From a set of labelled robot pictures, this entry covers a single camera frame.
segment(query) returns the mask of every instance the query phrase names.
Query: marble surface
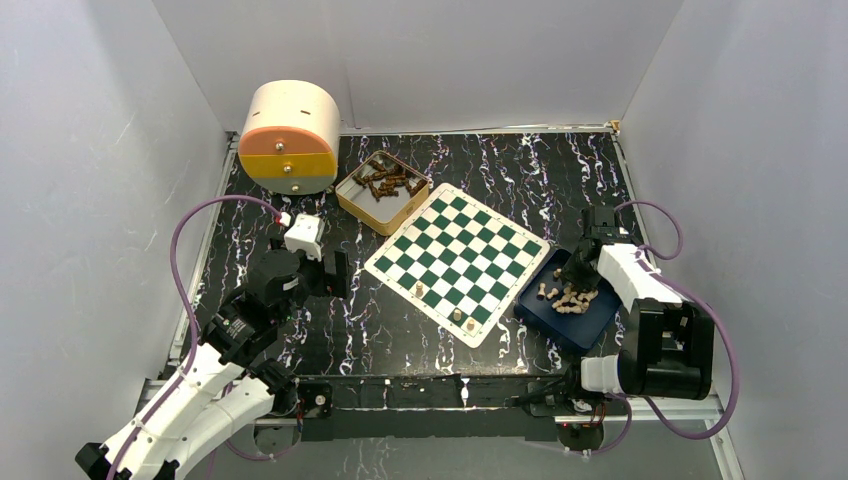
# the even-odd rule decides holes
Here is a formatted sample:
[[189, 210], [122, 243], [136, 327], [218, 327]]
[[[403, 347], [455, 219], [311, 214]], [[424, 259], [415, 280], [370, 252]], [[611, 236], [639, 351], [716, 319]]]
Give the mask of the marble surface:
[[[609, 133], [473, 134], [343, 137], [339, 177], [371, 153], [386, 150], [435, 185], [447, 182], [548, 240], [571, 249], [580, 236], [580, 209], [629, 199]], [[354, 267], [351, 296], [310, 299], [266, 351], [299, 375], [515, 375], [561, 371], [568, 358], [507, 310], [483, 344], [472, 349], [362, 268], [385, 241], [339, 208], [332, 194], [272, 196], [236, 161], [226, 189], [270, 201], [290, 212], [319, 215], [327, 223], [327, 252], [342, 247]], [[635, 215], [624, 215], [639, 234]], [[279, 234], [269, 215], [250, 204], [225, 203], [220, 211], [195, 298], [201, 324], [222, 295], [238, 285], [252, 259]], [[615, 352], [622, 327], [611, 322], [592, 354]]]

